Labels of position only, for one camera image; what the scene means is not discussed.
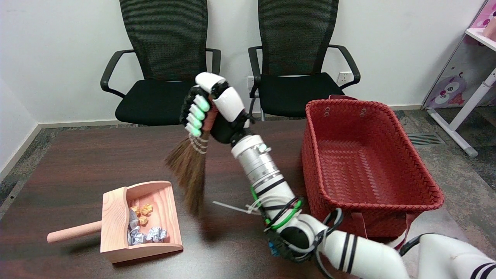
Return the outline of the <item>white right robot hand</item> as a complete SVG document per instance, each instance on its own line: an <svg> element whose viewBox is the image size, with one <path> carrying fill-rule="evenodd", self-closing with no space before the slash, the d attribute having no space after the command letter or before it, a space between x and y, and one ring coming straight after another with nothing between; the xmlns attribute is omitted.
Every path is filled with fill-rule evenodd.
<svg viewBox="0 0 496 279"><path fill-rule="evenodd" d="M202 72L195 77L195 83L179 115L179 122L190 136L201 138L210 134L216 141L234 147L251 135L249 126L253 118L246 113L241 97L225 78Z"/></svg>

